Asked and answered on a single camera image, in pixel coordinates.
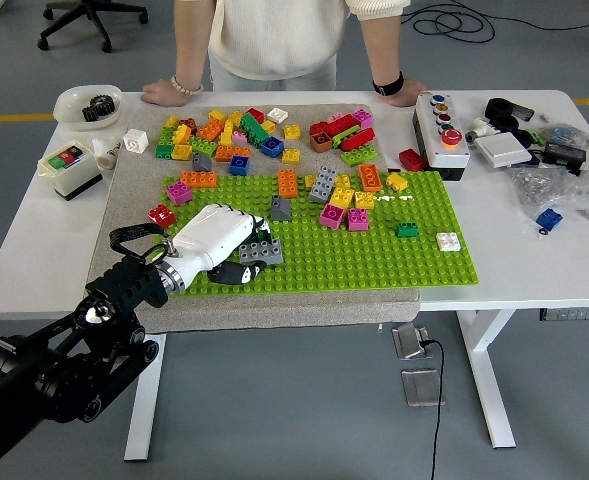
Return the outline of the person's right hand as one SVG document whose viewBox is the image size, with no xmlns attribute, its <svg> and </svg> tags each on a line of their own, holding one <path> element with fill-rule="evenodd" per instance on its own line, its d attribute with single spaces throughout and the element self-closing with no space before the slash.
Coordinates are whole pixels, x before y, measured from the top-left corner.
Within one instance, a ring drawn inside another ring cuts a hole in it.
<svg viewBox="0 0 589 480">
<path fill-rule="evenodd" d="M 162 107 L 180 107 L 185 104 L 185 96 L 173 86 L 169 79 L 160 79 L 145 85 L 140 99 L 145 103 Z"/>
</svg>

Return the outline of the person's left hand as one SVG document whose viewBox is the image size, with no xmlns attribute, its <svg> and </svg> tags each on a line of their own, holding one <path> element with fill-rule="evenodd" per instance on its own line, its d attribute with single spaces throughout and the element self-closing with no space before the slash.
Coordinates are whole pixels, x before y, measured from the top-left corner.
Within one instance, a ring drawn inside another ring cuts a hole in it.
<svg viewBox="0 0 589 480">
<path fill-rule="evenodd" d="M 401 90 L 390 96 L 383 96 L 382 101 L 394 107 L 414 106 L 420 94 L 426 93 L 428 88 L 415 79 L 405 79 Z"/>
</svg>

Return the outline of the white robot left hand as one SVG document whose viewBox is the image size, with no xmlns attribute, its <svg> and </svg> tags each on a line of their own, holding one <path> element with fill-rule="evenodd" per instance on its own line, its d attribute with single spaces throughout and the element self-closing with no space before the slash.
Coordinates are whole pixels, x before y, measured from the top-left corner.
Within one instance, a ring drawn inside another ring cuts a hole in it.
<svg viewBox="0 0 589 480">
<path fill-rule="evenodd" d="M 266 269 L 267 264 L 255 260 L 242 265 L 229 261 L 228 257 L 243 241 L 260 230 L 270 231 L 261 217 L 229 205 L 205 206 L 174 236 L 172 252 L 158 265 L 166 292 L 185 292 L 202 271 L 214 283 L 249 283 Z"/>
</svg>

